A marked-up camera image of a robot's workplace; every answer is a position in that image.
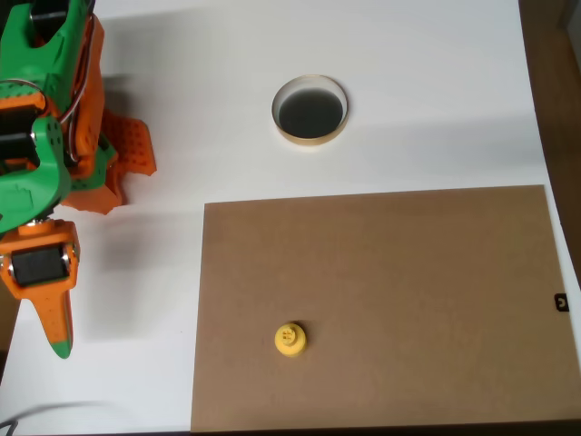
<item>brown cardboard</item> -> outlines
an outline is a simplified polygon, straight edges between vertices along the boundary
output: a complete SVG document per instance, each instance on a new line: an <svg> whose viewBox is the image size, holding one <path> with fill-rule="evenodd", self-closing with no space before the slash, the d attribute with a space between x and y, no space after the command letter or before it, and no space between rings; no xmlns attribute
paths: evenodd
<svg viewBox="0 0 581 436"><path fill-rule="evenodd" d="M538 132L567 248L581 278L581 74L563 24L574 0L520 0Z"/></svg>
<svg viewBox="0 0 581 436"><path fill-rule="evenodd" d="M207 204L192 430L581 418L559 292L542 186Z"/></svg>

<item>cardboard sheet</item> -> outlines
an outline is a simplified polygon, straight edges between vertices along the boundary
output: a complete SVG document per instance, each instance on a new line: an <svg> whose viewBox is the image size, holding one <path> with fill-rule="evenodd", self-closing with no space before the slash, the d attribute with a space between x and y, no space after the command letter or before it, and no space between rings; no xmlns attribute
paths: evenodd
<svg viewBox="0 0 581 436"><path fill-rule="evenodd" d="M19 301L0 281L0 352L7 352L15 327Z"/></svg>
<svg viewBox="0 0 581 436"><path fill-rule="evenodd" d="M192 430L581 418L560 292L542 186L207 204Z"/></svg>

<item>yellow bottle cap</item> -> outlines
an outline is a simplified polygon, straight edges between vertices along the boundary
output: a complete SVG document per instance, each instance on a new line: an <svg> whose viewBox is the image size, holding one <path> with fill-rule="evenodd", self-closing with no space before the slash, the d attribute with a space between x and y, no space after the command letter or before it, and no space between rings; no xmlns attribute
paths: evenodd
<svg viewBox="0 0 581 436"><path fill-rule="evenodd" d="M307 336L297 324L284 324L274 335L277 350L287 357L295 357L303 352L307 345Z"/></svg>

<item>white table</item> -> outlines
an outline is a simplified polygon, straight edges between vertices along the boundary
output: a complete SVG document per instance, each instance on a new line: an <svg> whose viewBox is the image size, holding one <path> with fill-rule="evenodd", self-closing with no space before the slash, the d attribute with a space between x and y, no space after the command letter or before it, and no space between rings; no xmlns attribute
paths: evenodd
<svg viewBox="0 0 581 436"><path fill-rule="evenodd" d="M103 75L149 125L158 171L128 176L131 204L107 216L57 209L83 247L73 353L54 354L25 302L0 421L79 403L26 418L17 434L189 430L208 202L543 184L581 338L517 0L99 0L95 12ZM351 102L342 134L309 150L270 114L302 74L339 80Z"/></svg>

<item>orange robot part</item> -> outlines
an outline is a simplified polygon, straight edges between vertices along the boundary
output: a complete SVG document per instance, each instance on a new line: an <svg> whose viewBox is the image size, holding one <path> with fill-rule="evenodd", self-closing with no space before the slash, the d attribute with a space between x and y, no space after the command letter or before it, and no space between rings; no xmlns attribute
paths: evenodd
<svg viewBox="0 0 581 436"><path fill-rule="evenodd" d="M101 132L117 151L107 164L105 184L96 189L71 192L63 204L79 211L107 214L124 203L121 181L127 173L152 175L156 166L152 140L144 122L104 109Z"/></svg>
<svg viewBox="0 0 581 436"><path fill-rule="evenodd" d="M13 259L22 253L38 251L39 247L54 247L61 251L67 276L62 280L21 285ZM32 302L54 351L61 358L68 357L73 347L69 291L76 285L80 255L74 223L48 220L20 226L0 241L0 255L3 256L0 277L8 291L18 300Z"/></svg>
<svg viewBox="0 0 581 436"><path fill-rule="evenodd" d="M74 179L89 177L94 171L94 156L99 143L104 109L103 78L99 66L103 50L104 30L96 16L88 20L84 33L82 52L84 56L90 55L91 58L88 63L85 60L80 62L74 86L75 94L82 87L84 75L88 74L87 85L79 101L78 115L73 115L76 117L72 121L74 123L74 152L78 163L69 169L69 173ZM93 45L92 49L89 50L91 33L93 33ZM88 71L85 71L86 64L88 64Z"/></svg>

